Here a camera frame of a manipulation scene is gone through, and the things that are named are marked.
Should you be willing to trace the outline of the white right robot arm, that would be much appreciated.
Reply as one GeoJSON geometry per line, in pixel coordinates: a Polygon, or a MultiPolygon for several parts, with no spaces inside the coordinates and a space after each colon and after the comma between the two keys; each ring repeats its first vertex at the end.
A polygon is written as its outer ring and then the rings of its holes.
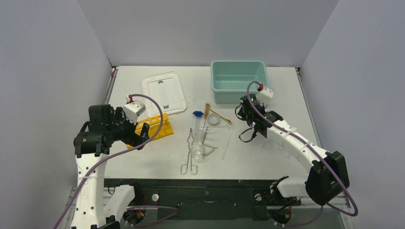
{"type": "Polygon", "coordinates": [[[270,184],[269,197],[281,204],[288,198],[308,197],[324,206],[350,186],[344,156],[315,145],[275,111],[266,111],[254,94],[241,97],[237,117],[253,129],[252,137],[260,134],[282,146],[306,169],[303,177],[283,176],[270,184]]]}

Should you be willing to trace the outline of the yellow test tube rack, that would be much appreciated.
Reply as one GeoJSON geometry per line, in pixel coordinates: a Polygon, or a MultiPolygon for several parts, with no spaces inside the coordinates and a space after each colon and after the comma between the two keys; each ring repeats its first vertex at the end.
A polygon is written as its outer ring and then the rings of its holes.
{"type": "MultiPolygon", "coordinates": [[[[148,124],[149,125],[149,137],[152,137],[158,130],[158,127],[160,125],[160,115],[156,115],[147,119],[143,119],[138,121],[138,125],[135,129],[135,133],[137,135],[139,135],[141,133],[141,130],[144,126],[144,124],[148,124]]],[[[163,125],[159,131],[159,133],[157,134],[157,136],[153,139],[153,140],[158,140],[160,138],[164,138],[170,135],[173,135],[174,131],[173,128],[171,126],[171,123],[169,121],[169,117],[167,115],[167,113],[163,113],[163,125]]]]}

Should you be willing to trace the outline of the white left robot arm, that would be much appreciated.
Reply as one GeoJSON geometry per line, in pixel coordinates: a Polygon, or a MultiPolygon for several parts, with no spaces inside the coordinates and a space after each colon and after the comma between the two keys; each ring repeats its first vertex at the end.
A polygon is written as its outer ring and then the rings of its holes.
{"type": "Polygon", "coordinates": [[[111,226],[103,208],[104,179],[112,145],[121,141],[141,150],[149,140],[149,125],[136,134],[138,117],[145,111],[140,101],[114,108],[109,104],[88,108],[89,120],[74,139],[78,172],[73,196],[75,214],[72,229],[98,229],[111,226]]]}

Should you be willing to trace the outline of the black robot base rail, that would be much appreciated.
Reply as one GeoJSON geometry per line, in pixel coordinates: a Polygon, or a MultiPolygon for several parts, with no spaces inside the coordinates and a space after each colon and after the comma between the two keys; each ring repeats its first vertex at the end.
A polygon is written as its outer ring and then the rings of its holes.
{"type": "Polygon", "coordinates": [[[267,220],[269,213],[290,212],[290,206],[299,206],[298,198],[273,197],[273,180],[232,179],[135,179],[107,178],[108,191],[121,185],[134,187],[131,206],[162,206],[158,219],[179,209],[173,220],[267,220]]]}

